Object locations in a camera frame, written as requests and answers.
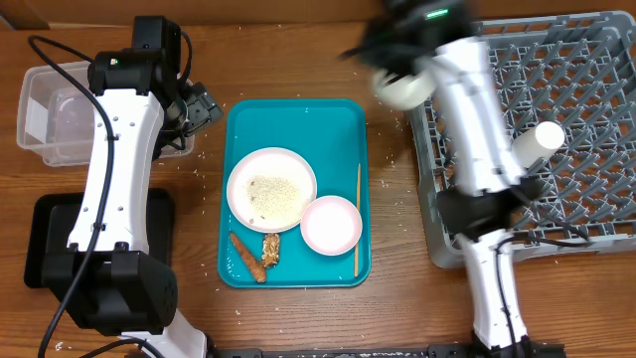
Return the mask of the light green bowl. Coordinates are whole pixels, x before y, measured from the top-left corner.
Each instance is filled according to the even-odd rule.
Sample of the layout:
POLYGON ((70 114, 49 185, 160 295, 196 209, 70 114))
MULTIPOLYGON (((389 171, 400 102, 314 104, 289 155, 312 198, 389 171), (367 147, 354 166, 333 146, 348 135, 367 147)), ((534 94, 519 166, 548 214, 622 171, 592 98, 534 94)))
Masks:
POLYGON ((371 79, 372 90, 379 101, 394 109, 414 109, 429 99, 436 89, 436 83, 428 71, 396 81, 395 77, 395 74, 377 69, 373 71, 371 79))

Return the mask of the white cup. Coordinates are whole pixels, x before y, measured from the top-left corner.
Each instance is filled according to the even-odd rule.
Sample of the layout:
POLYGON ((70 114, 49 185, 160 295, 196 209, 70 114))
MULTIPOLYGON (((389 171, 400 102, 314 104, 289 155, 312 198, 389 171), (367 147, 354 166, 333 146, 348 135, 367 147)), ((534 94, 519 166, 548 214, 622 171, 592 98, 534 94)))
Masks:
POLYGON ((540 122, 518 136, 512 149, 521 166, 530 168, 539 159, 550 159, 564 144, 565 133, 553 121, 540 122))

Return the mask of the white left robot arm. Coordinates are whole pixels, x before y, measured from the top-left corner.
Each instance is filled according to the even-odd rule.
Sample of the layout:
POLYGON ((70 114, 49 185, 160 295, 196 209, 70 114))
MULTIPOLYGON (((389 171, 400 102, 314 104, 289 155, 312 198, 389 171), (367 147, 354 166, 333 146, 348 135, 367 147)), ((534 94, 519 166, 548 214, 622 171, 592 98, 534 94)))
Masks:
POLYGON ((190 127, 219 118, 201 85, 187 87, 181 46, 144 42, 101 52, 78 90, 95 111, 86 184, 66 249, 45 259, 44 283, 60 304, 40 343, 44 356, 63 314, 134 344, 151 357, 208 357, 206 333, 178 309, 172 269, 153 258, 147 235, 152 162, 190 127))

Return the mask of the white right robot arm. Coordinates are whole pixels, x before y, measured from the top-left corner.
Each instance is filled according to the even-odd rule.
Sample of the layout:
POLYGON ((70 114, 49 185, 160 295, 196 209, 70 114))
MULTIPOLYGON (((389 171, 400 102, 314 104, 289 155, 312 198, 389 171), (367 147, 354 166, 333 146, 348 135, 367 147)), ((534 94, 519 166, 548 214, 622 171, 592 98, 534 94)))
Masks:
POLYGON ((482 357, 531 357, 515 287, 513 212, 536 198, 513 153, 488 59, 463 1, 387 1, 361 43, 344 57, 379 70, 378 97, 412 109, 438 102, 456 162, 437 211, 460 244, 474 306, 473 350, 482 357))

